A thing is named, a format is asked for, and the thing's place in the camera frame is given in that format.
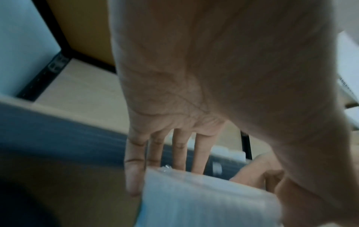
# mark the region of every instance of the clear plastic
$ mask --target clear plastic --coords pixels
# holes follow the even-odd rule
[[[266,191],[214,177],[148,169],[135,227],[277,227],[280,205]]]

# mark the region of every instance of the translucent plastic container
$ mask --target translucent plastic container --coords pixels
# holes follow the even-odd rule
[[[148,169],[135,227],[277,227],[280,205],[266,191],[214,177]]]

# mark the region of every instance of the brown floor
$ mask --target brown floor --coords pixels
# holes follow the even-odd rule
[[[1,154],[0,177],[27,188],[63,227],[134,224],[139,199],[125,193],[121,169]]]

